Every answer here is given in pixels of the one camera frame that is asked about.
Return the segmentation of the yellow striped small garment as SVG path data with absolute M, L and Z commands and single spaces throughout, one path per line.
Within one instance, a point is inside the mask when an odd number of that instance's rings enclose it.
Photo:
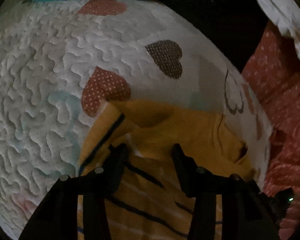
M 82 146 L 79 175 L 104 163 L 110 146 L 130 149 L 117 191 L 105 201 L 112 239 L 186 239 L 194 200 L 181 191 L 170 151 L 179 144 L 213 174 L 254 176 L 245 144 L 218 113 L 143 100 L 105 102 Z

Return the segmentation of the red dotted quilt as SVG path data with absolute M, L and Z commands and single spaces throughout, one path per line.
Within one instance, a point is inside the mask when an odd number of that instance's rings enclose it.
M 242 75 L 273 126 L 264 192 L 291 187 L 295 193 L 279 230 L 290 239 L 300 225 L 300 60 L 293 40 L 269 22 Z

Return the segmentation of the white quilted heart blanket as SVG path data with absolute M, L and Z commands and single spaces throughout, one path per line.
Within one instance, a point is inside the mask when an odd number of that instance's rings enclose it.
M 78 173 L 93 74 L 133 99 L 218 111 L 264 185 L 271 124 L 222 52 L 176 12 L 136 0 L 6 0 L 0 8 L 0 226 L 18 239 L 62 174 Z

